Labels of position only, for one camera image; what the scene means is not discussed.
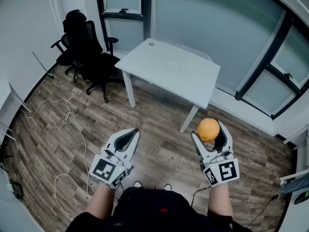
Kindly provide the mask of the person's black shirt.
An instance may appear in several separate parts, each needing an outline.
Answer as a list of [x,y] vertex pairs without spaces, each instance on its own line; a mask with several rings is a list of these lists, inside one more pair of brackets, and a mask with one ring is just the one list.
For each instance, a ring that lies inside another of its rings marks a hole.
[[127,188],[111,217],[83,212],[66,232],[252,232],[231,216],[199,214],[182,195],[167,190]]

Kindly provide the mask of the clear glass bowl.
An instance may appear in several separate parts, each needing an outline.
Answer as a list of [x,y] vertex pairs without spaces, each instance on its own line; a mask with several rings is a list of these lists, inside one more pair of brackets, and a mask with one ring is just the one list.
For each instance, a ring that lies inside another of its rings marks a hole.
[[177,73],[181,70],[181,65],[176,61],[167,61],[164,63],[164,68],[167,72]]

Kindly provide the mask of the black stand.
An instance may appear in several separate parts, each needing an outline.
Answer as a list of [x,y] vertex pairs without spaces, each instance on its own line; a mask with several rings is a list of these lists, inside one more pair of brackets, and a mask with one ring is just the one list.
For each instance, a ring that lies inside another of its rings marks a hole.
[[4,155],[4,151],[6,148],[7,144],[2,143],[0,145],[0,168],[2,168],[7,174],[9,173],[9,171],[7,169],[4,168],[4,160],[7,158],[11,158],[13,157],[13,155]]

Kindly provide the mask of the black mesh office chair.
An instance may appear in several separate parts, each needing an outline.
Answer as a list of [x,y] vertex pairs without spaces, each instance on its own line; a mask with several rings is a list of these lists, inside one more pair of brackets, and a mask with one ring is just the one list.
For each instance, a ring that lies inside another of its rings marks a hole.
[[107,83],[125,84],[122,79],[114,78],[118,74],[115,64],[120,59],[112,54],[103,52],[96,36],[94,22],[92,21],[82,23],[71,39],[74,63],[79,66],[83,79],[92,83],[86,89],[86,94],[90,95],[91,89],[101,85],[104,102],[108,102],[106,96]]

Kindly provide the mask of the person's left forearm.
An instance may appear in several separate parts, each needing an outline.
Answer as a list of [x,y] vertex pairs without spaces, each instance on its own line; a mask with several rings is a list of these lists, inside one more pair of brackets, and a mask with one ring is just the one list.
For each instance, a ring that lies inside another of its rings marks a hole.
[[85,211],[97,218],[107,219],[112,215],[114,197],[114,189],[99,183]]

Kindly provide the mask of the dark green bundle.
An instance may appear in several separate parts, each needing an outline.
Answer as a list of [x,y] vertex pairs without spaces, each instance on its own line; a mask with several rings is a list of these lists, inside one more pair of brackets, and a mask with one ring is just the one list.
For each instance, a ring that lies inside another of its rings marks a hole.
[[14,196],[19,200],[22,201],[24,197],[23,188],[20,183],[13,181],[12,179],[9,179],[9,183],[12,185],[13,188],[13,194]]

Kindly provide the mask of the white table with grommet hole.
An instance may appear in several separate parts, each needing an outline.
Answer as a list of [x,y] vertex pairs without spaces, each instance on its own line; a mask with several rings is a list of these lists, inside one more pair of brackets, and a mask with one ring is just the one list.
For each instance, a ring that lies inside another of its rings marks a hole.
[[[178,62],[181,70],[167,72],[164,68],[164,63],[167,61]],[[220,71],[220,66],[212,61],[150,38],[121,58],[116,67],[123,73],[132,108],[136,106],[131,83],[132,75],[193,103],[180,133],[184,133],[199,108],[207,108]]]

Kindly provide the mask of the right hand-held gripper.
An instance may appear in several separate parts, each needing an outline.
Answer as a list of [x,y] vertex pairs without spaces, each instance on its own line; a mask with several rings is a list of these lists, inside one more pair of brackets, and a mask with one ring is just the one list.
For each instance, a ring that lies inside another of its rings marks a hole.
[[196,132],[191,132],[202,172],[212,187],[239,179],[239,162],[233,155],[232,136],[221,121],[217,122],[220,130],[215,138],[215,150],[209,149]]

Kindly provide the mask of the person's right forearm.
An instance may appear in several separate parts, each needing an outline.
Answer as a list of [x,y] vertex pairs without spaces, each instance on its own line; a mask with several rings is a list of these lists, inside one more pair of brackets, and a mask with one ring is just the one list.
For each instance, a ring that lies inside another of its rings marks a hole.
[[212,215],[232,217],[233,209],[227,183],[210,188],[207,216]]

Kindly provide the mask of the long-handled broom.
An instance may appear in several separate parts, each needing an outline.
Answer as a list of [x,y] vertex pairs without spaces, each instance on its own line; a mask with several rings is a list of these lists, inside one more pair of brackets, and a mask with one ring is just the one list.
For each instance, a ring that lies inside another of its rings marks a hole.
[[42,68],[45,70],[46,74],[48,77],[50,77],[51,79],[54,79],[55,77],[48,72],[48,70],[44,67],[44,65],[41,63],[41,61],[39,60],[39,58],[36,56],[36,54],[34,52],[32,52],[34,57],[36,58],[36,60],[38,61],[38,63],[42,66]]

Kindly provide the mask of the golden brown round fruit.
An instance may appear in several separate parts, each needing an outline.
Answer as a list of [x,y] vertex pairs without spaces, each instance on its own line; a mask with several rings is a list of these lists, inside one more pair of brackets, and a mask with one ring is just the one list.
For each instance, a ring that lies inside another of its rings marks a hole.
[[214,141],[220,132],[220,126],[217,120],[213,118],[203,119],[197,127],[197,134],[205,143]]

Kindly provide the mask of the black office chair with headrest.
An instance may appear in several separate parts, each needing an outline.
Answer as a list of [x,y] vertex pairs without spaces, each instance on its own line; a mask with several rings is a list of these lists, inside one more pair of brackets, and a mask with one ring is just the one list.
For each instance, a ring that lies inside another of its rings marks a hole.
[[56,46],[61,51],[61,55],[56,60],[57,64],[62,66],[70,66],[65,71],[65,75],[68,75],[70,70],[74,70],[74,83],[76,83],[76,75],[78,72],[78,67],[76,67],[73,63],[76,59],[74,36],[85,21],[86,16],[80,10],[72,10],[68,12],[65,20],[63,21],[64,35],[60,40],[51,45],[51,48]]

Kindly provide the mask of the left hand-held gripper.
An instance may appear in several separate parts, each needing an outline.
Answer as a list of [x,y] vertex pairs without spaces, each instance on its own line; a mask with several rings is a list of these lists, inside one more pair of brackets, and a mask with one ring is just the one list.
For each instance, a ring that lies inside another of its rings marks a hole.
[[113,134],[95,155],[89,174],[97,181],[115,189],[134,168],[130,162],[137,150],[140,129],[130,128]]

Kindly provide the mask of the white side table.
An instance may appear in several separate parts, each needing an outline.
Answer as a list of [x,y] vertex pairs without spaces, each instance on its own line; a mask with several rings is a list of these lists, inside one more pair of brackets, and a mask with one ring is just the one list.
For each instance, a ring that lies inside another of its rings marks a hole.
[[[283,184],[287,184],[292,180],[298,179],[304,175],[309,174],[309,123],[302,128],[300,131],[296,132],[285,141],[284,144],[293,143],[295,144],[294,150],[297,151],[297,162],[298,166],[294,174],[282,176],[279,178],[280,187]],[[296,198],[303,192],[307,191],[309,188],[294,191],[297,193]]]
[[20,106],[23,106],[28,112],[32,113],[9,81],[0,79],[0,133],[14,141],[16,139],[9,134],[13,132],[9,126],[9,119],[12,120],[12,117],[14,117],[14,107],[19,109]]

